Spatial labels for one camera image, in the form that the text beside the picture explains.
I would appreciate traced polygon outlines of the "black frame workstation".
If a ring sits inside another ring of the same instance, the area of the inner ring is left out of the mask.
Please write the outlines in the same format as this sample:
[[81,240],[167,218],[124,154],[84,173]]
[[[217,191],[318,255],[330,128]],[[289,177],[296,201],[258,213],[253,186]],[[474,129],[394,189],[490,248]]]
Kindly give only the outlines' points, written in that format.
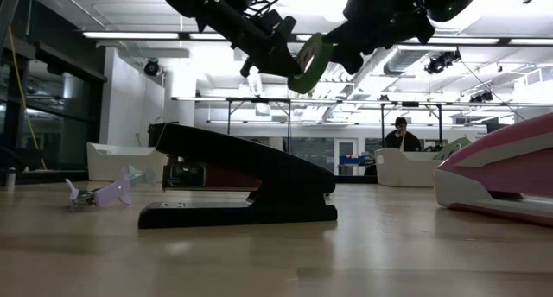
[[[176,155],[188,157],[193,160],[205,161],[211,164],[219,164],[223,167],[234,168],[240,171],[270,172],[278,168],[285,168],[287,171],[293,169],[309,168],[313,171],[320,169],[322,172],[333,172],[339,165],[339,151],[334,149],[334,138],[330,137],[294,137],[292,129],[294,126],[300,128],[325,127],[324,122],[305,122],[293,121],[292,106],[294,100],[277,98],[183,98],[182,101],[193,103],[212,103],[225,102],[227,104],[226,128],[229,130],[232,119],[232,112],[236,108],[234,103],[250,104],[274,104],[286,105],[284,111],[286,119],[284,121],[262,121],[262,120],[238,120],[238,124],[250,124],[255,128],[266,128],[275,130],[278,128],[286,129],[286,136],[281,138],[280,149],[270,145],[252,141],[250,137],[233,136],[226,132],[225,134],[204,130],[202,128],[184,128],[178,127],[168,132],[173,136],[175,142],[181,142],[182,145],[175,151]],[[389,149],[385,147],[385,137],[388,133],[385,126],[381,126],[382,138],[377,149],[369,154],[344,154],[344,155],[363,155],[366,165],[376,165],[375,151],[379,149]]]

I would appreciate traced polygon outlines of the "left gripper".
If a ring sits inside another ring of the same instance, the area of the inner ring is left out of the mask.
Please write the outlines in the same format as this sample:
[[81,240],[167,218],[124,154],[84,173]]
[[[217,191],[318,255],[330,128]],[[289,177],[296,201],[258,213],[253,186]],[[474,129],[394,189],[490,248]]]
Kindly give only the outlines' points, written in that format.
[[224,1],[208,1],[196,21],[214,29],[246,53],[249,66],[256,66],[261,73],[286,78],[301,73],[288,49],[296,25],[296,19],[291,16],[282,18],[272,10],[263,16],[248,18]]

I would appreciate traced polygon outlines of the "person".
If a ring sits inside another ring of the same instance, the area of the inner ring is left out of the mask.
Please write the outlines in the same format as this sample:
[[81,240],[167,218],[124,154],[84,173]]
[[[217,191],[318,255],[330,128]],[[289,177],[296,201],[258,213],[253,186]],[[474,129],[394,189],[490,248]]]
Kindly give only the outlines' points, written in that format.
[[385,147],[395,148],[403,152],[419,152],[422,150],[420,140],[407,130],[407,120],[397,117],[395,129],[385,137]]

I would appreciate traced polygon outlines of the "long ceiling light strip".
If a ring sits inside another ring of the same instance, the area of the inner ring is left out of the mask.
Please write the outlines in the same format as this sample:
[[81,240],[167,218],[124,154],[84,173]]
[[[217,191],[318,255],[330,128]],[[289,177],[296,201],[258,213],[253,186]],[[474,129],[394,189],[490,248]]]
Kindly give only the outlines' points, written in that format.
[[[84,31],[83,36],[97,41],[225,41],[217,33],[195,32],[123,32]],[[468,35],[438,35],[427,42],[432,46],[496,46],[496,47],[553,47],[553,37],[478,37]]]

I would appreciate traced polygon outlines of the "white plastic bin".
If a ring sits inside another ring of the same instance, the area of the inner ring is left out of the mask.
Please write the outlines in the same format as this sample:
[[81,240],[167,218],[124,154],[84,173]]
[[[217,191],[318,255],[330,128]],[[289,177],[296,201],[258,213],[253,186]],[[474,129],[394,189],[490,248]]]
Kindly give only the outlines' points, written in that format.
[[378,184],[394,187],[432,187],[434,171],[442,164],[434,152],[375,151]]
[[162,181],[163,167],[168,157],[150,147],[86,144],[88,178],[91,181],[112,181],[129,166],[140,171],[153,171],[156,182]]

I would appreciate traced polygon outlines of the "pink stapler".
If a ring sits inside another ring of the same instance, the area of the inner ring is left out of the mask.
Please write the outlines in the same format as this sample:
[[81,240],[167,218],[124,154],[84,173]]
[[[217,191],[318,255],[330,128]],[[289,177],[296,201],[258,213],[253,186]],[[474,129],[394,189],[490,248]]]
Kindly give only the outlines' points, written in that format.
[[434,173],[438,205],[553,228],[553,112],[486,134]]

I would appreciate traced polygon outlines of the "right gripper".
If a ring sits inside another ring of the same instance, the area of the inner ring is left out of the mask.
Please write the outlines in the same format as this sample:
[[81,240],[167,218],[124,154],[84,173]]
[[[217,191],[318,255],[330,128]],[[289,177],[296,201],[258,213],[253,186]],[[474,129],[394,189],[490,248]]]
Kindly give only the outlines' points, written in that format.
[[333,46],[331,61],[350,75],[363,66],[362,51],[409,39],[425,44],[435,33],[425,0],[347,0],[343,14],[345,27],[324,34],[323,41]]

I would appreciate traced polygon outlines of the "black stapler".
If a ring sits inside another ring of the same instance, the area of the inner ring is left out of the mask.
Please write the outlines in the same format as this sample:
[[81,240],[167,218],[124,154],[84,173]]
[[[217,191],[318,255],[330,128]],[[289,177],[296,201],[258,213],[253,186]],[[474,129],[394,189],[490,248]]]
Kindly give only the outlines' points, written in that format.
[[185,190],[184,167],[215,166],[250,176],[259,185],[244,203],[191,206],[154,202],[137,220],[142,230],[332,222],[338,210],[326,201],[334,174],[310,161],[247,139],[198,127],[166,123],[156,150],[168,156],[163,189]]

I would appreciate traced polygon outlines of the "black ceiling spotlight cluster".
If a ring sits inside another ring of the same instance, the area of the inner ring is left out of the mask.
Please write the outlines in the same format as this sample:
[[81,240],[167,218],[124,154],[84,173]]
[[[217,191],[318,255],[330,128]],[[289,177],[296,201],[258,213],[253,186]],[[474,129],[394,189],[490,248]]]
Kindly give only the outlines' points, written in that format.
[[452,66],[456,61],[461,59],[459,50],[441,52],[437,56],[430,58],[429,63],[424,67],[428,74],[438,74],[446,68]]

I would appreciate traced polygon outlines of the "green tape roll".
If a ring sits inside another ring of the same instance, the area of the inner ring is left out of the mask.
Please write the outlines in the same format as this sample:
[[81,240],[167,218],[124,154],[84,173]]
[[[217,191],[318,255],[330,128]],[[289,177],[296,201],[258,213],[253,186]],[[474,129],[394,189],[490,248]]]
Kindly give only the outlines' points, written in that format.
[[434,157],[434,160],[447,160],[451,155],[469,145],[471,141],[467,137],[460,137],[447,143]]
[[296,55],[299,73],[288,77],[288,88],[300,94],[310,92],[320,81],[332,58],[333,45],[323,40],[324,34],[312,35]]

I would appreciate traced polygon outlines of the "silver ventilation duct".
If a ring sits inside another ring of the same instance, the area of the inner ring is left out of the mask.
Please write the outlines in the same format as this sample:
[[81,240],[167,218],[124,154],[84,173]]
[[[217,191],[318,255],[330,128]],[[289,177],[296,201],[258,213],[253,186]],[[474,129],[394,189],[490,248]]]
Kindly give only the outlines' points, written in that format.
[[399,76],[407,72],[408,68],[428,55],[428,49],[398,47],[397,51],[383,66],[384,75]]

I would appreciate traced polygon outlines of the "black computer monitor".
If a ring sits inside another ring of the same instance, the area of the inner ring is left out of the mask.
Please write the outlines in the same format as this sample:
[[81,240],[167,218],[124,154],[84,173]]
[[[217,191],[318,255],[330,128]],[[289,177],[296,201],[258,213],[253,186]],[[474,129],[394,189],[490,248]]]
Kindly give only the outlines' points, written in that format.
[[150,148],[157,147],[165,126],[166,123],[153,123],[149,125],[147,133],[149,134],[148,146]]

